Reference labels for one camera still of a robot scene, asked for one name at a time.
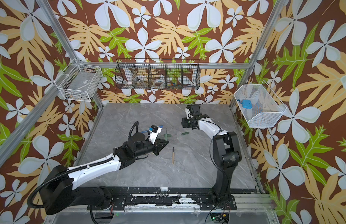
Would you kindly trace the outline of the light green pen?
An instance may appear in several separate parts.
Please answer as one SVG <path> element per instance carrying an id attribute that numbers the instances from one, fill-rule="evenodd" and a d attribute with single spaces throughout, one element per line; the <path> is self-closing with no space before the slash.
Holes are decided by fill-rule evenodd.
<path id="1" fill-rule="evenodd" d="M 166 141 L 168 140 L 169 137 L 172 137 L 172 135 L 171 135 L 171 134 L 168 134 L 167 131 L 168 131 L 168 128 L 166 128 L 166 132 L 165 132 L 165 134 L 164 134 L 164 139 L 165 139 Z"/>

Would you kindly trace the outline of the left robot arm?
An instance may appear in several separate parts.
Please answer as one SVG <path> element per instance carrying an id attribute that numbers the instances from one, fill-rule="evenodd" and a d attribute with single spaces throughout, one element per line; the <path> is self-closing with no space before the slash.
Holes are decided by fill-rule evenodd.
<path id="1" fill-rule="evenodd" d="M 159 155 L 168 141 L 146 138 L 143 133 L 130 136 L 122 146 L 115 147 L 106 157 L 76 167 L 56 166 L 28 197 L 27 205 L 44 209 L 46 214 L 57 214 L 67 207 L 88 205 L 106 209 L 111 206 L 112 195 L 107 187 L 85 187 L 84 184 L 102 175 L 122 170 L 135 163 L 137 157 L 153 153 Z"/>

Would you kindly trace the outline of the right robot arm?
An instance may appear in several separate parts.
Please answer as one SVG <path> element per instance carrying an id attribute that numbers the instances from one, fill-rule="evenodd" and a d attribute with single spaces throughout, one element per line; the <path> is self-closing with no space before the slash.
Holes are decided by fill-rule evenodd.
<path id="1" fill-rule="evenodd" d="M 212 200 L 213 205 L 218 208 L 233 203 L 230 193 L 231 179 L 235 168 L 242 160 L 242 153 L 237 134 L 223 130 L 208 115 L 202 114 L 200 108 L 197 104 L 188 105 L 181 124 L 183 128 L 203 131 L 213 143 L 210 155 L 217 168 L 217 178 L 212 189 Z"/>

